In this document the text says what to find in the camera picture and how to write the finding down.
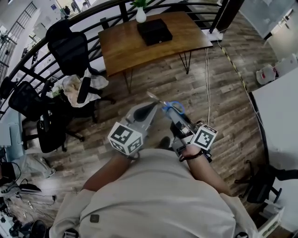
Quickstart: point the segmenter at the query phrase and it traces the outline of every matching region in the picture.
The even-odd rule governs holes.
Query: wrist
[[[193,147],[191,148],[191,150],[189,150],[188,153],[184,155],[184,157],[186,157],[186,158],[187,158],[187,157],[193,157],[193,156],[195,156],[195,155],[197,155],[197,154],[202,153],[201,151],[202,151],[202,149],[201,149],[200,147],[198,147],[198,146],[193,146]]]

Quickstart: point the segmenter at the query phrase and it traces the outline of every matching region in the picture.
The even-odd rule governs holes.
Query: white marker cube
[[[208,125],[200,126],[199,130],[191,140],[192,145],[196,145],[204,150],[209,150],[217,131]]]
[[[142,134],[116,122],[108,135],[111,145],[126,155],[131,155],[143,145]]]

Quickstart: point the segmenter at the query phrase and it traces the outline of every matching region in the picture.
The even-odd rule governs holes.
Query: hand
[[[196,145],[187,145],[185,150],[182,151],[183,157],[190,157],[198,154],[201,151],[201,148]]]

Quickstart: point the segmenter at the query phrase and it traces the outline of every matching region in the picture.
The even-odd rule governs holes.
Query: wooden floor
[[[257,88],[255,71],[266,64],[276,62],[272,49],[268,46],[263,47],[264,40],[240,14],[234,19],[220,44],[230,54],[250,91]],[[58,149],[50,154],[35,154],[37,157],[45,157],[48,163],[56,168],[57,173],[48,179],[43,179],[40,174],[22,175],[40,187],[42,195],[56,195],[55,204],[33,204],[34,208],[39,209],[33,211],[27,204],[28,200],[50,204],[51,198],[23,195],[24,203],[19,198],[12,198],[12,202],[9,202],[11,212],[21,221],[32,220],[33,216],[34,219],[44,220],[48,225],[52,224],[53,221],[47,214],[54,218],[65,194],[80,191],[84,182],[112,156],[113,150],[106,139],[107,134],[131,106],[149,100],[146,96],[147,90],[163,100],[180,101],[193,121],[206,121],[208,103],[205,57],[205,50],[192,53],[188,75],[185,74],[179,56],[134,70],[130,95],[122,76],[110,78],[105,92],[111,94],[117,103],[99,103],[98,124],[94,124],[91,118],[76,119],[69,127],[70,130],[85,136],[86,141],[81,143],[68,138],[66,153]],[[212,145],[212,166],[229,184],[233,195],[237,196],[244,191],[245,186],[234,184],[234,180],[248,174],[245,160],[250,159],[255,165],[264,163],[263,143],[257,118],[242,84],[217,44],[209,49],[209,64],[210,125],[219,131]],[[165,135],[171,135],[169,124],[170,122],[159,112],[150,129],[146,147],[153,147]],[[257,207],[245,201],[243,203],[250,213]]]

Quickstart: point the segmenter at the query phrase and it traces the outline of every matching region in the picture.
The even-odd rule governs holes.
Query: table leg
[[[185,53],[184,53],[185,63],[184,63],[184,61],[183,61],[183,59],[182,59],[182,57],[181,57],[181,54],[179,54],[179,56],[180,56],[180,59],[181,59],[181,61],[182,61],[182,63],[183,63],[183,66],[184,66],[184,68],[185,68],[185,70],[186,70],[186,74],[188,74],[188,73],[190,72],[191,52],[190,52],[190,58],[189,58],[189,60],[188,60],[188,64],[187,64],[186,54],[185,54]]]
[[[131,94],[132,73],[133,73],[133,69],[131,69],[130,83],[128,83],[126,71],[123,72],[123,77],[124,77],[124,80],[125,80],[125,83],[126,83],[126,87],[127,87],[127,91],[129,92],[129,94]]]

